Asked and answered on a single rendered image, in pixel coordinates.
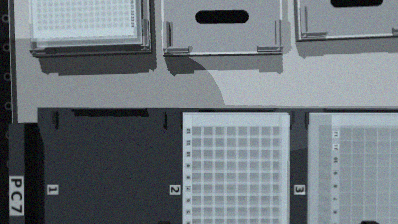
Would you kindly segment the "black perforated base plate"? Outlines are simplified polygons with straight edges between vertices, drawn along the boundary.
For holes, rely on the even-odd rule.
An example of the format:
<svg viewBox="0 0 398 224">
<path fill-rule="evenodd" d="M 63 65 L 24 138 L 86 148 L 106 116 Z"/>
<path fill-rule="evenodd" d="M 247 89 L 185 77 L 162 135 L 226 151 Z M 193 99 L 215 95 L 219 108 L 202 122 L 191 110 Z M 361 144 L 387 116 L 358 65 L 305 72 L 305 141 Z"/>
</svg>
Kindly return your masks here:
<svg viewBox="0 0 398 224">
<path fill-rule="evenodd" d="M 9 224 L 9 124 L 12 124 L 9 5 L 0 0 L 0 224 Z"/>
</svg>

